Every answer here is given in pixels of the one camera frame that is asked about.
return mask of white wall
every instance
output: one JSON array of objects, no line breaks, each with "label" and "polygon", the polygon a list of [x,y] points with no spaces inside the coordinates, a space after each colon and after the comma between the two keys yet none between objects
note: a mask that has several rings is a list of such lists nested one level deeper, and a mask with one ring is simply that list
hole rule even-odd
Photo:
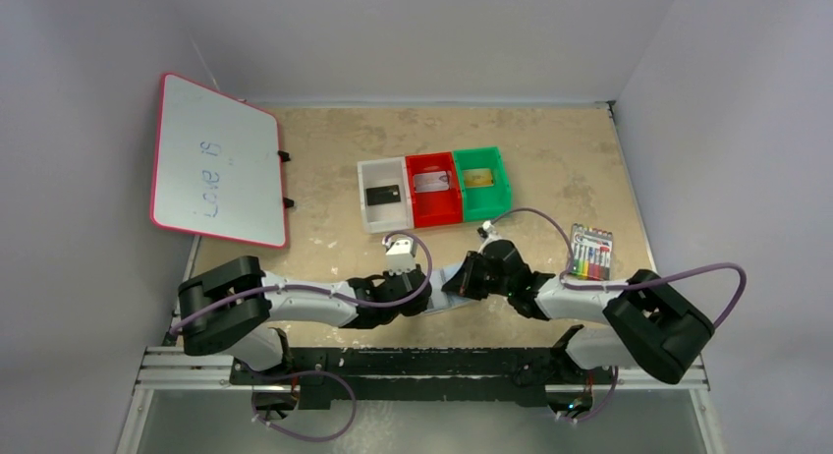
[{"label": "white wall", "polygon": [[749,272],[705,352],[730,452],[833,452],[831,33],[833,0],[676,0],[617,108],[660,270]]},{"label": "white wall", "polygon": [[175,0],[252,100],[592,101],[625,86],[672,0]]},{"label": "white wall", "polygon": [[110,453],[189,238],[148,196],[167,0],[0,0],[0,452]]}]

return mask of marker set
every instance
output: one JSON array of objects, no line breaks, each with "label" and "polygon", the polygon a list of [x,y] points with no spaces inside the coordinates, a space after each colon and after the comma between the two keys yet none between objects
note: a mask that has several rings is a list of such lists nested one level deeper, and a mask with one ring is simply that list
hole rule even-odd
[{"label": "marker set", "polygon": [[570,273],[586,280],[610,280],[613,233],[573,225],[573,265]]}]

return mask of robotic arm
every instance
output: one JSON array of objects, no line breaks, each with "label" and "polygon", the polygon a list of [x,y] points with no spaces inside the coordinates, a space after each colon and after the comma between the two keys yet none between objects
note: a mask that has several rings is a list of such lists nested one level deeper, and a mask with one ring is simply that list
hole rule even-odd
[{"label": "robotic arm", "polygon": [[[483,239],[478,251],[428,276],[415,262],[411,239],[386,245],[387,270],[382,274],[334,284],[287,279],[262,271],[256,257],[240,257],[180,285],[183,316],[199,314],[183,325],[185,353],[229,354],[256,371],[284,368],[290,353],[286,335],[262,326],[264,322],[317,321],[372,329],[400,314],[420,314],[449,295],[482,300],[498,294],[525,317],[609,325],[574,326],[556,345],[576,370],[640,366],[658,380],[677,383],[714,333],[711,321],[668,284],[641,291],[571,290],[555,274],[532,271],[490,222],[478,233]],[[657,278],[640,270],[628,281],[604,286]],[[229,296],[239,298],[204,311]],[[413,298],[397,304],[407,296]]]}]

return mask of whiteboard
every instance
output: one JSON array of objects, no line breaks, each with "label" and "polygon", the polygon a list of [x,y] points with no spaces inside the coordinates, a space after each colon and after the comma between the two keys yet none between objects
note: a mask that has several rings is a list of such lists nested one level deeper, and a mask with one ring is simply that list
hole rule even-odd
[{"label": "whiteboard", "polygon": [[174,74],[162,76],[150,219],[166,229],[282,248],[278,122]]}]

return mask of beige table surface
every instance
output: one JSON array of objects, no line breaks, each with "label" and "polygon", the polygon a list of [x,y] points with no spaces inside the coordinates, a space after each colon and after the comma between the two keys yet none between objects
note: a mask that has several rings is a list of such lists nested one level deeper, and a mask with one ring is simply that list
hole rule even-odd
[{"label": "beige table surface", "polygon": [[[294,279],[333,282],[384,269],[382,235],[361,226],[358,161],[453,149],[500,147],[514,206],[537,207],[568,228],[575,222],[613,232],[613,278],[650,267],[617,137],[602,108],[275,108],[282,127],[289,246],[272,250],[203,238],[194,275],[240,255]],[[422,228],[434,265],[476,250],[480,223]],[[533,270],[557,272],[565,245],[552,226],[524,213],[498,230]],[[424,255],[418,255],[424,265]],[[372,330],[283,322],[292,346],[525,347],[551,346],[575,322],[524,318],[500,296],[431,315],[399,316]]]}]

